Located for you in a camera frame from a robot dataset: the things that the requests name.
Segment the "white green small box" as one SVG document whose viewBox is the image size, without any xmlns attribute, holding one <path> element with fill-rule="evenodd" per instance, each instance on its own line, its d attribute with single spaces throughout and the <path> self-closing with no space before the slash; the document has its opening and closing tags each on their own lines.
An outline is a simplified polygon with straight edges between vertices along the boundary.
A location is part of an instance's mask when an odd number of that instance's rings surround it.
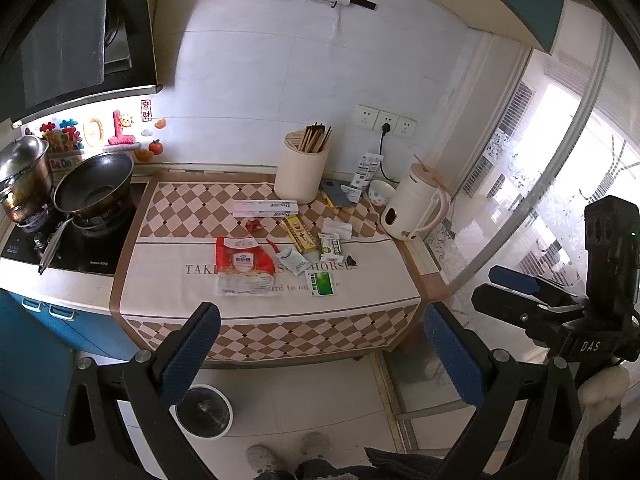
<svg viewBox="0 0 640 480">
<path fill-rule="evenodd" d="M 340 237 L 335 233 L 319 235 L 320 261 L 342 263 L 345 259 Z"/>
</svg>

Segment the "yellow medicine box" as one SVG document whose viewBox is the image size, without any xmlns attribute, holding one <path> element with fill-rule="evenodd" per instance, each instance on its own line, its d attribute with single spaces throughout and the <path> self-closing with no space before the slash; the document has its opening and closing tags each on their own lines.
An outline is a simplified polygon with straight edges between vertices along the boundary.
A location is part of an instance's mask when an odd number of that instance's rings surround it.
<svg viewBox="0 0 640 480">
<path fill-rule="evenodd" d="M 282 220 L 282 224 L 291 237 L 296 249 L 301 254 L 316 252 L 319 248 L 316 238 L 306 228 L 304 222 L 297 216 L 288 216 Z"/>
</svg>

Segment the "red candy wrapper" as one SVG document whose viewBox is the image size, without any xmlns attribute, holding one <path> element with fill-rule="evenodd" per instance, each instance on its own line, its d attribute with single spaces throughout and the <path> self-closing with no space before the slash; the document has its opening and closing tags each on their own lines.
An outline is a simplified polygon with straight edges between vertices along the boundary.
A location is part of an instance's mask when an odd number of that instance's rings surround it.
<svg viewBox="0 0 640 480">
<path fill-rule="evenodd" d="M 245 229 L 247 229 L 247 231 L 250 233 L 256 233 L 263 228 L 264 226 L 262 225 L 262 222 L 260 222 L 258 219 L 247 219 L 245 222 Z"/>
</svg>

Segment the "white round trash bin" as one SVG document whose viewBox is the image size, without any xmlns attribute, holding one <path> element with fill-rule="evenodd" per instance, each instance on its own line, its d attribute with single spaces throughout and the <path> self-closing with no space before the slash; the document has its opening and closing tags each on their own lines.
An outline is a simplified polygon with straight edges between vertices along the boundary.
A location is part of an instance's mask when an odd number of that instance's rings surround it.
<svg viewBox="0 0 640 480">
<path fill-rule="evenodd" d="M 193 385 L 175 405 L 180 426 L 200 439 L 220 439 L 230 431 L 234 413 L 229 399 L 211 385 Z"/>
</svg>

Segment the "blue lower cabinet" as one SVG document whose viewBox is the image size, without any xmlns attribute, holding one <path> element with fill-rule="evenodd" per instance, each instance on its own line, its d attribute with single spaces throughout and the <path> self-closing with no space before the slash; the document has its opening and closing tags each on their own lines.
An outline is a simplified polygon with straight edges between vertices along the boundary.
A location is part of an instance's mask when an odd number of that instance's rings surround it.
<svg viewBox="0 0 640 480">
<path fill-rule="evenodd" d="M 1 293 L 1 477 L 53 479 L 58 427 L 76 352 L 128 360 L 138 347 L 108 315 L 78 312 L 63 322 L 70 342 Z"/>
</svg>

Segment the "left grey shoe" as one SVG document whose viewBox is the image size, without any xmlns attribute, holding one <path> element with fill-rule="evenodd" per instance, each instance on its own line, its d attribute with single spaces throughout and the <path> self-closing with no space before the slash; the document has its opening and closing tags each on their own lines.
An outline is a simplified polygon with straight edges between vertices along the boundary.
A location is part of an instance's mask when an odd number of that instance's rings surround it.
<svg viewBox="0 0 640 480">
<path fill-rule="evenodd" d="M 245 458 L 256 474 L 274 474 L 281 469 L 280 460 L 265 445 L 250 446 L 245 452 Z"/>
</svg>

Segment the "grey shoe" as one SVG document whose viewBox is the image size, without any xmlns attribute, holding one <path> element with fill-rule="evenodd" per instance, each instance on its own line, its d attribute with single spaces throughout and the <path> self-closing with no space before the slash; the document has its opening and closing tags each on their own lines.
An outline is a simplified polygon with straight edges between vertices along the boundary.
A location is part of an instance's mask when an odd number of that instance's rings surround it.
<svg viewBox="0 0 640 480">
<path fill-rule="evenodd" d="M 256 474 L 274 474 L 281 469 L 280 460 L 265 445 L 250 446 L 245 452 L 245 458 Z"/>
<path fill-rule="evenodd" d="M 330 451 L 331 442 L 325 434 L 314 431 L 303 436 L 300 454 L 308 458 L 308 460 L 316 460 L 317 458 L 325 460 Z"/>
</svg>

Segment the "green white sachet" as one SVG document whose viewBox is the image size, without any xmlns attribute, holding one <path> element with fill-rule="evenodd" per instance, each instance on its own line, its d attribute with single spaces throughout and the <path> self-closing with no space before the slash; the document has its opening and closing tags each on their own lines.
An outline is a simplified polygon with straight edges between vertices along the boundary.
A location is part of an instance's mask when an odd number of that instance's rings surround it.
<svg viewBox="0 0 640 480">
<path fill-rule="evenodd" d="M 305 272 L 307 287 L 313 297 L 329 297 L 335 294 L 335 287 L 330 272 L 307 270 Z"/>
</svg>

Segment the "dark smartphone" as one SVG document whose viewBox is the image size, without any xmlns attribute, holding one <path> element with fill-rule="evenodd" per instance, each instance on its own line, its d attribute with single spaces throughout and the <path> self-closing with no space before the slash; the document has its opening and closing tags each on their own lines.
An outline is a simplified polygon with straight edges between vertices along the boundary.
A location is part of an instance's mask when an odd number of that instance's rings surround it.
<svg viewBox="0 0 640 480">
<path fill-rule="evenodd" d="M 326 194 L 326 197 L 331 201 L 335 208 L 352 206 L 352 201 L 342 190 L 340 182 L 331 179 L 323 179 L 320 183 L 320 190 Z"/>
</svg>

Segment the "checkered counter mat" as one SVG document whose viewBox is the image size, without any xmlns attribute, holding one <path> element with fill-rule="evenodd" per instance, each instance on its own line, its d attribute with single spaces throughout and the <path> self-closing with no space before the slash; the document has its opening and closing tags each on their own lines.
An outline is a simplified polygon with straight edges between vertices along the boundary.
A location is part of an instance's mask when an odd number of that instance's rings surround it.
<svg viewBox="0 0 640 480">
<path fill-rule="evenodd" d="M 263 174 L 164 172 L 149 180 L 115 273 L 111 314 L 155 350 L 202 302 L 221 331 L 207 359 L 264 364 L 395 348 L 426 305 L 424 249 L 382 229 L 367 197 L 322 198 L 288 218 L 242 218 L 276 200 Z"/>
</svg>

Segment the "black wok pan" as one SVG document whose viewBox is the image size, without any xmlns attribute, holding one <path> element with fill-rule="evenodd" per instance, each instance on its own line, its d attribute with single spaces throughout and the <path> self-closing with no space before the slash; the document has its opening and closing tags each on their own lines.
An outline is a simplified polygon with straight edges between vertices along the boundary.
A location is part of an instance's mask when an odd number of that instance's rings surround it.
<svg viewBox="0 0 640 480">
<path fill-rule="evenodd" d="M 68 226 L 88 237 L 100 236 L 116 226 L 129 207 L 133 172 L 134 162 L 128 155 L 103 153 L 84 160 L 62 177 L 53 194 L 53 205 L 65 219 L 44 248 L 39 274 L 50 266 Z"/>
</svg>

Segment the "pink white toothpaste box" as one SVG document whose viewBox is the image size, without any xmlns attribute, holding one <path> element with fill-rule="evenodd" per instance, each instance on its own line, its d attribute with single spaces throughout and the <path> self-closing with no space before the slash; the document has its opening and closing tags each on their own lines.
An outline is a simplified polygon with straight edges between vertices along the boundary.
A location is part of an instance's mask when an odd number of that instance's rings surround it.
<svg viewBox="0 0 640 480">
<path fill-rule="evenodd" d="M 286 218 L 298 214 L 296 200 L 235 200 L 234 218 Z"/>
</svg>

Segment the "steel pot with lid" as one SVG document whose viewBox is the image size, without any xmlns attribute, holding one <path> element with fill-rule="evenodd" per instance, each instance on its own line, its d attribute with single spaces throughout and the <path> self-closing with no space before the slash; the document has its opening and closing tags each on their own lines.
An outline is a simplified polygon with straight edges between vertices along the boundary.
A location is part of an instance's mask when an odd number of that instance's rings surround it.
<svg viewBox="0 0 640 480">
<path fill-rule="evenodd" d="M 50 200 L 49 148 L 46 140 L 22 136 L 1 150 L 1 207 L 15 223 L 39 214 Z"/>
</svg>

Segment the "pink toy sticker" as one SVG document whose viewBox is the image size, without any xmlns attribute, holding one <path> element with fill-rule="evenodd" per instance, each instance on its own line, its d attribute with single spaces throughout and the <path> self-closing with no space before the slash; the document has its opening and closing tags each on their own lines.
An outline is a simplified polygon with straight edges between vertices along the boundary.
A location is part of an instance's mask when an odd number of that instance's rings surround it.
<svg viewBox="0 0 640 480">
<path fill-rule="evenodd" d="M 136 143 L 136 138 L 132 134 L 122 132 L 122 116 L 119 110 L 113 112 L 114 134 L 107 140 L 109 146 L 132 145 Z"/>
</svg>

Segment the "black range hood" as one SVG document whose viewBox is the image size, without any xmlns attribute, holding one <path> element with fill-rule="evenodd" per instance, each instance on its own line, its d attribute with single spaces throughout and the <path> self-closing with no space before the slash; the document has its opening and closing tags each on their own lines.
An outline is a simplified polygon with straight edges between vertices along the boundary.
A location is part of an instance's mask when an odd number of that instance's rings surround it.
<svg viewBox="0 0 640 480">
<path fill-rule="evenodd" d="M 1 0 L 1 117 L 160 91 L 157 0 Z"/>
</svg>

